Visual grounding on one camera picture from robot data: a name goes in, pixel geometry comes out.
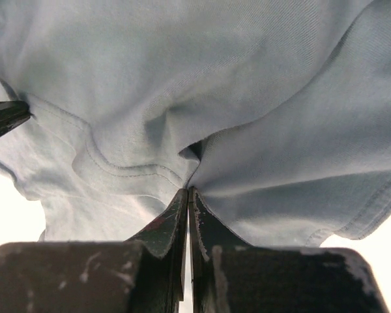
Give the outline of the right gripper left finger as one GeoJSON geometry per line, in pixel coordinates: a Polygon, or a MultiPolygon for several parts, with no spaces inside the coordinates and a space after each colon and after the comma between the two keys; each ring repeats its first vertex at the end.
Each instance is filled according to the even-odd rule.
{"type": "Polygon", "coordinates": [[[123,242],[0,246],[0,312],[177,312],[188,191],[123,242]]]}

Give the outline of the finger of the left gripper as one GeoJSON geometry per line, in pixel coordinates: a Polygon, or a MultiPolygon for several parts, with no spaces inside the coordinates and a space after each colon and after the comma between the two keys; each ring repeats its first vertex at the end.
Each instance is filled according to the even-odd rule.
{"type": "Polygon", "coordinates": [[[30,116],[31,112],[26,102],[0,101],[0,137],[28,121],[30,116]]]}

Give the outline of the grey-blue t shirt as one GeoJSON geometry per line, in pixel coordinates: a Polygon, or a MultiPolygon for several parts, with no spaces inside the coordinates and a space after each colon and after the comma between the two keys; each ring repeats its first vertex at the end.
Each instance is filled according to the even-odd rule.
{"type": "Polygon", "coordinates": [[[195,187],[258,246],[391,215],[391,1],[0,1],[0,172],[43,241],[120,241],[195,187]]]}

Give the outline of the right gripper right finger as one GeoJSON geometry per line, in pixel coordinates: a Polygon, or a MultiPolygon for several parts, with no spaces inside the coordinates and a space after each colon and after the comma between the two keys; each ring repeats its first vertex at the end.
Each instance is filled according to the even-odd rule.
{"type": "Polygon", "coordinates": [[[348,248],[253,246],[188,198],[194,312],[386,312],[371,267],[348,248]]]}

